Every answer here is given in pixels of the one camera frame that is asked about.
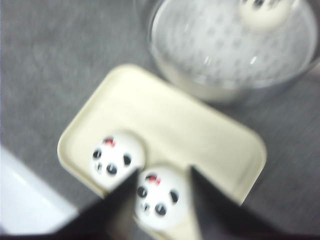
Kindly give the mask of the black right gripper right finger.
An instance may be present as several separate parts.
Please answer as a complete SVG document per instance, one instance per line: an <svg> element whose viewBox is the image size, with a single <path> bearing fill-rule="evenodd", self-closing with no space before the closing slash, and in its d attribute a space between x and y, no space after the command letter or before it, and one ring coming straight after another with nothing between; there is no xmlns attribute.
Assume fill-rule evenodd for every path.
<svg viewBox="0 0 320 240"><path fill-rule="evenodd" d="M203 240L276 240L287 235L245 206L241 206L190 167L192 197Z"/></svg>

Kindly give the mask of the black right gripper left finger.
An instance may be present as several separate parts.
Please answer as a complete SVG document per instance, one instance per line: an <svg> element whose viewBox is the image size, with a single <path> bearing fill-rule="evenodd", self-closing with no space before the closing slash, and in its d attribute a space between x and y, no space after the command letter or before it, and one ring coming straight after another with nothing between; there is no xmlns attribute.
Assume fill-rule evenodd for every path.
<svg viewBox="0 0 320 240"><path fill-rule="evenodd" d="M133 228L134 191L139 171L134 170L104 198L94 202L62 228L65 240L126 240Z"/></svg>

